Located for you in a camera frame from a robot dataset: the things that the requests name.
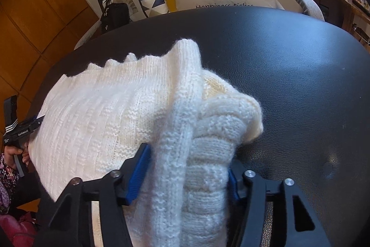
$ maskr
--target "black bag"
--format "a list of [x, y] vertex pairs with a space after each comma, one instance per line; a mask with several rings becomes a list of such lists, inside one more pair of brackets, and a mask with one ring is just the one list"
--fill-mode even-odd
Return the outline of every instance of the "black bag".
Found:
[[130, 21], [130, 14], [126, 3], [111, 3], [105, 7], [103, 15], [100, 18], [101, 32], [104, 34]]

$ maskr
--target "floral sleeve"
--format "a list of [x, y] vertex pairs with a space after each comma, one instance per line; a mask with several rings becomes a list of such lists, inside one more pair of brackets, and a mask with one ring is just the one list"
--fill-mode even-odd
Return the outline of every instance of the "floral sleeve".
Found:
[[4, 160], [4, 153], [0, 154], [0, 215], [9, 210], [12, 194], [14, 193], [19, 175], [8, 167]]

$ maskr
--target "metal screw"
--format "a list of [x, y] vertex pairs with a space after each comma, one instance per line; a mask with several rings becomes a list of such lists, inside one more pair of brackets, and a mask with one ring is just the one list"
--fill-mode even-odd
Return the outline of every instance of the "metal screw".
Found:
[[284, 182], [286, 185], [289, 185], [289, 186], [292, 186], [294, 184], [294, 180], [290, 178], [286, 178]]
[[72, 185], [77, 185], [77, 184], [80, 184], [80, 183], [81, 183], [81, 181], [82, 181], [82, 179], [81, 179], [81, 178], [75, 177], [75, 178], [72, 178], [72, 179], [71, 179], [70, 183], [71, 183]]
[[111, 172], [109, 173], [109, 175], [110, 175], [111, 177], [115, 178], [115, 177], [119, 177], [119, 176], [121, 176], [121, 172], [120, 172], [120, 170], [118, 170], [118, 169], [114, 169], [113, 171], [111, 171]]
[[248, 169], [245, 171], [244, 175], [246, 175], [248, 178], [253, 178], [254, 176], [256, 176], [256, 172]]

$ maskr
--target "knitted fabric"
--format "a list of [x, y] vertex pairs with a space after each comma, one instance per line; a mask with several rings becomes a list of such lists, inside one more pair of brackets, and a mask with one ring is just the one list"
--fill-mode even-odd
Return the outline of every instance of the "knitted fabric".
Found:
[[[226, 245], [228, 165], [237, 145], [263, 130], [258, 102], [202, 69], [197, 44], [162, 57], [90, 64], [47, 95], [29, 152], [56, 200], [69, 180], [101, 178], [152, 145], [138, 199], [124, 212], [134, 247]], [[99, 207], [93, 203], [95, 245]]]

